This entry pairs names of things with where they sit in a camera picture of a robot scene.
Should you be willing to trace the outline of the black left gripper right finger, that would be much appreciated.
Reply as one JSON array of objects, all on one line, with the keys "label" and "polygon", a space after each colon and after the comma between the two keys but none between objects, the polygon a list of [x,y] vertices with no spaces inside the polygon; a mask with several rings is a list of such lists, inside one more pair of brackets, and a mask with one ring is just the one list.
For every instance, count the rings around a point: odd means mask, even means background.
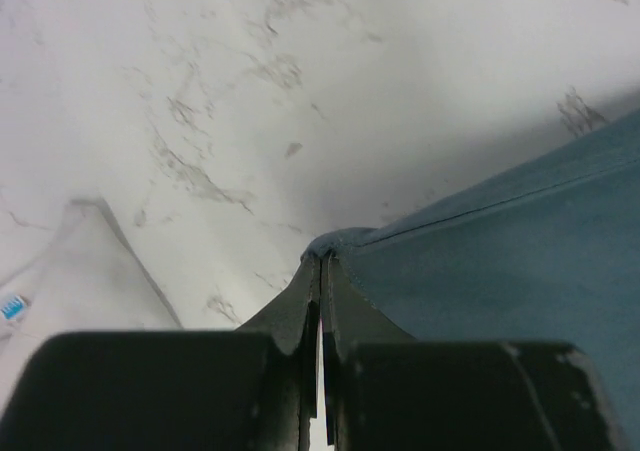
[{"label": "black left gripper right finger", "polygon": [[424,341],[321,261],[327,441],[337,450],[621,450],[592,361],[553,341]]}]

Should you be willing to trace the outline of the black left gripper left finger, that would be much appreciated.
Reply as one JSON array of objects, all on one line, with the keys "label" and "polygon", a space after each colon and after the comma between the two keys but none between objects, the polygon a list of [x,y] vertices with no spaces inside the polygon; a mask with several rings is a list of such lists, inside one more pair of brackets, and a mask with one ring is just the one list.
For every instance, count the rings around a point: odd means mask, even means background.
[{"label": "black left gripper left finger", "polygon": [[5,450],[306,450],[320,262],[233,331],[73,332],[28,361]]}]

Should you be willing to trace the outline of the teal blue polo shirt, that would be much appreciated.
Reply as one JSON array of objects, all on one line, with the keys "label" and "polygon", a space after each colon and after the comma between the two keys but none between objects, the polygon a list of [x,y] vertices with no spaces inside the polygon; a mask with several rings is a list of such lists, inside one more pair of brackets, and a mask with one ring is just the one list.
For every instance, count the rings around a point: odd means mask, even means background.
[{"label": "teal blue polo shirt", "polygon": [[379,229],[308,248],[419,338],[575,344],[639,445],[639,117]]}]

